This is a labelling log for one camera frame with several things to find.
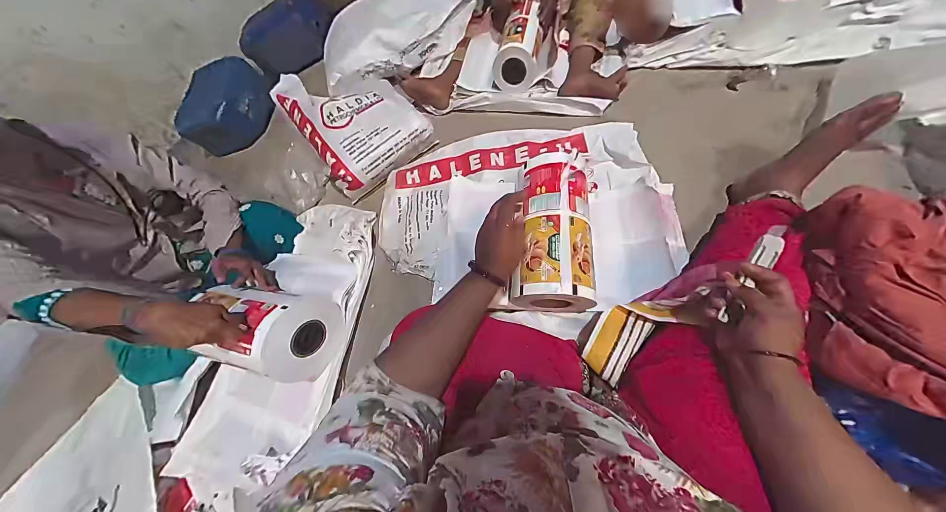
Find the teal clothing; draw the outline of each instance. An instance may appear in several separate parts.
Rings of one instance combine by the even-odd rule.
[[[276,259],[279,253],[291,253],[295,238],[303,229],[290,211],[268,202],[243,204],[239,208],[239,214],[243,222],[243,250],[264,265]],[[187,301],[195,294],[219,285],[210,273],[212,260],[213,255],[207,251],[188,255],[185,262],[189,267],[199,268],[199,271],[204,273],[204,280],[199,288],[180,295],[182,300]],[[236,277],[235,273],[230,273],[227,283],[231,283]],[[17,302],[14,308],[24,320],[58,325],[48,312],[55,301],[68,291],[69,289],[61,288],[31,296]],[[112,354],[118,371],[138,385],[155,384],[179,377],[197,358],[186,349],[135,345],[115,339],[108,339],[106,347]]]

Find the white label roll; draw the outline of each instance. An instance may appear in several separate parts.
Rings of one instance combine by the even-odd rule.
[[[513,272],[510,303],[548,312],[594,307],[585,172],[574,167],[567,154],[545,154],[530,160],[523,189],[526,256]]]
[[[525,93],[541,75],[538,52],[542,26],[539,0],[519,0],[503,26],[503,42],[493,61],[493,80],[501,91]]]
[[[280,382],[318,378],[348,341],[341,308],[330,296],[223,285],[192,301],[221,305],[231,314],[241,314],[248,329],[236,342],[201,344],[191,350]]]

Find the yellow label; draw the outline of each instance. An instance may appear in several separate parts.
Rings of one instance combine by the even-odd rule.
[[[526,256],[519,266],[522,285],[562,282],[559,227],[558,215],[526,218]]]
[[[569,217],[572,228],[572,282],[594,288],[594,263],[591,260],[591,227],[585,220]]]

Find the bare foot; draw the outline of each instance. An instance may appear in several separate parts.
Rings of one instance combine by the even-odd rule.
[[[853,148],[897,116],[900,93],[877,95],[822,124],[784,157],[756,169],[727,188],[730,204],[782,190],[801,196],[805,187],[845,150]]]
[[[450,107],[450,95],[453,95],[453,82],[438,81],[437,77],[415,77],[409,75],[401,80],[401,89],[413,101],[422,106],[438,109]]]
[[[572,73],[565,78],[565,83],[558,89],[559,96],[585,96],[587,98],[606,98],[617,100],[627,82],[627,67],[621,67],[608,77],[594,70]]]

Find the red garment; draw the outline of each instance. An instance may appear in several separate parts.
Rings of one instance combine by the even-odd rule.
[[[876,397],[946,418],[941,204],[849,187],[799,223],[809,234],[806,268],[815,301],[808,344],[819,369]]]
[[[728,208],[721,215],[692,266],[720,260],[745,260],[756,240],[773,225],[787,225],[802,210],[787,200],[768,198]],[[776,270],[785,274],[799,305],[810,289],[801,266],[801,237],[789,232]],[[424,309],[397,325],[396,339]],[[486,318],[443,394],[447,426],[479,404],[503,370],[516,378],[582,391],[577,345],[525,325]],[[657,445],[696,481],[744,512],[771,510],[759,472],[726,385],[697,327],[668,325],[633,358],[618,389],[636,410]]]

